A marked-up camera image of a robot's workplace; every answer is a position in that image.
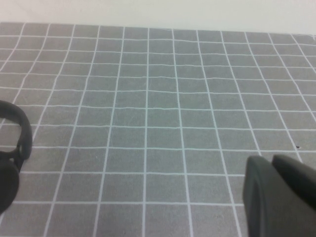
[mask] black object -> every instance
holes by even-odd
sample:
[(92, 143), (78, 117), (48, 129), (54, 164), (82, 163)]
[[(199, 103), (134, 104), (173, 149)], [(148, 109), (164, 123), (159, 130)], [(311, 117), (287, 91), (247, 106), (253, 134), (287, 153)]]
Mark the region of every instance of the black object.
[(23, 110), (0, 100), (0, 118), (11, 120), (21, 126), (16, 148), (11, 152), (0, 151), (0, 213), (13, 202), (19, 188), (19, 172), (24, 160), (32, 151), (32, 128)]
[(290, 157), (249, 157), (243, 201), (249, 237), (316, 236), (316, 171)]

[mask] white wall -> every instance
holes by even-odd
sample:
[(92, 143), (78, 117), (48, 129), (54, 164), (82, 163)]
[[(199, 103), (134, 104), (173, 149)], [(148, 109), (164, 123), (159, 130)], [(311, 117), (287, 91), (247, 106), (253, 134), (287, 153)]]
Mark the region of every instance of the white wall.
[(316, 0), (0, 0), (0, 21), (316, 35)]

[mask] black ring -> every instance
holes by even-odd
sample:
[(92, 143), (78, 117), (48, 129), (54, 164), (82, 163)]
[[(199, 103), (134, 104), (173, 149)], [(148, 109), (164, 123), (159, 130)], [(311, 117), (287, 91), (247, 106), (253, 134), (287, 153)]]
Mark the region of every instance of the black ring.
[(10, 152), (0, 151), (0, 159), (13, 159), (18, 171), (21, 170), (23, 161), (28, 159), (32, 151), (32, 128), (30, 122), (18, 106), (0, 100), (0, 118), (11, 120), (21, 126), (21, 134), (16, 148)]

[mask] black curved object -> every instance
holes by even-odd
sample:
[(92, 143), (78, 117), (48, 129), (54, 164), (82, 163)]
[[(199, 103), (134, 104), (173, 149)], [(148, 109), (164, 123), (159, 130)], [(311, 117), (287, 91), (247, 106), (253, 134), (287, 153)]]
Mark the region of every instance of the black curved object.
[(21, 126), (16, 148), (10, 152), (0, 151), (0, 214), (13, 202), (19, 188), (19, 172), (24, 160), (32, 152), (32, 128), (24, 111), (18, 106), (0, 100), (0, 118), (11, 120)]

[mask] gray floor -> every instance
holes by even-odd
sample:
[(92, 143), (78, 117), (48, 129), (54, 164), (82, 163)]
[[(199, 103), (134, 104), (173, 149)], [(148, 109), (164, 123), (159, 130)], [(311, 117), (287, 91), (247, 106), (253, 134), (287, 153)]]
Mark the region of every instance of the gray floor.
[(34, 133), (1, 236), (246, 237), (246, 158), (316, 167), (311, 36), (1, 23), (0, 99)]

